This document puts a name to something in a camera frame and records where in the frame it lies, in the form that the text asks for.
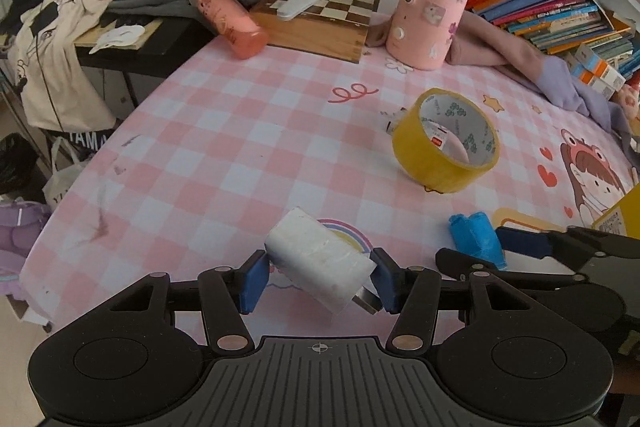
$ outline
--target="chessboard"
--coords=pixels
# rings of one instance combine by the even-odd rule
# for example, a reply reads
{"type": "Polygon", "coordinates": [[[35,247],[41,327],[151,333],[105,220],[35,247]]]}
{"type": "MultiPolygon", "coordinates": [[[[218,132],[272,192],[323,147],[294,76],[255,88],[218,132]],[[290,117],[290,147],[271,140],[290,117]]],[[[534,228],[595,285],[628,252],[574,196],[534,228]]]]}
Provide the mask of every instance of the chessboard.
{"type": "Polygon", "coordinates": [[[287,0],[262,0],[252,18],[270,35],[269,44],[358,63],[377,0],[319,0],[290,21],[278,19],[287,0]]]}

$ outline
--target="white crosshair mark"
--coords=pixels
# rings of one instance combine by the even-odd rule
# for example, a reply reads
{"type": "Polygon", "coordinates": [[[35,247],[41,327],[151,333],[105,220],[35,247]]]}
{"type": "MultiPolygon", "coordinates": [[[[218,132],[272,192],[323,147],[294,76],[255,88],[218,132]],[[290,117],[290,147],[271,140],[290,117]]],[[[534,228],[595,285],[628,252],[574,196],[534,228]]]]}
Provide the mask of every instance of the white crosshair mark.
{"type": "Polygon", "coordinates": [[[313,349],[316,353],[324,353],[327,349],[331,349],[331,347],[323,344],[322,342],[318,342],[317,344],[311,346],[310,349],[313,349]]]}

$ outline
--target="white button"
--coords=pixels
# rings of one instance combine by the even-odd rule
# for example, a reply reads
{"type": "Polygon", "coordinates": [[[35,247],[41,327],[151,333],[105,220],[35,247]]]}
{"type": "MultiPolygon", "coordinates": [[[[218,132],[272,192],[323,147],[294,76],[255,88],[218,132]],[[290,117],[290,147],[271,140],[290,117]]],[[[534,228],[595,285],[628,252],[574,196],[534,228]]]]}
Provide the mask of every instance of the white button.
{"type": "Polygon", "coordinates": [[[400,26],[395,26],[393,29],[394,37],[399,41],[404,39],[404,30],[400,26]]]}

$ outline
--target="white bag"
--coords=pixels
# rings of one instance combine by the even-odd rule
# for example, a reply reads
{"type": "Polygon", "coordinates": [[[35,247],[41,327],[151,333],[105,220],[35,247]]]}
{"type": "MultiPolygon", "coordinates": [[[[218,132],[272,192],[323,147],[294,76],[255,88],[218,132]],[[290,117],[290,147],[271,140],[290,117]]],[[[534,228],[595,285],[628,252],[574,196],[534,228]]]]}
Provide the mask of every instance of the white bag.
{"type": "Polygon", "coordinates": [[[53,142],[53,147],[51,147],[51,170],[53,171],[53,175],[42,188],[44,198],[47,200],[47,204],[51,207],[51,210],[55,210],[60,204],[60,201],[65,197],[65,194],[69,191],[71,185],[74,184],[87,163],[89,163],[89,161],[81,162],[78,159],[75,149],[71,147],[68,141],[64,138],[56,138],[56,141],[53,142]],[[58,157],[58,150],[60,149],[61,143],[64,144],[66,150],[69,151],[74,164],[59,171],[56,166],[56,158],[58,157]]]}

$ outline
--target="orange water bottle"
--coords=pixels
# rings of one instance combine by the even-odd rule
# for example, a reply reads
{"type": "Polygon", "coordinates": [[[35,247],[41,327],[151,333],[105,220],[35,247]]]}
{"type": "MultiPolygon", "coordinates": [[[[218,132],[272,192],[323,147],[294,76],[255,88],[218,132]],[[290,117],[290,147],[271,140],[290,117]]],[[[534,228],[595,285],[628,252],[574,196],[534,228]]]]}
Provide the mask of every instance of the orange water bottle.
{"type": "Polygon", "coordinates": [[[189,1],[224,36],[239,58],[253,57],[267,45],[268,33],[237,0],[189,1]]]}

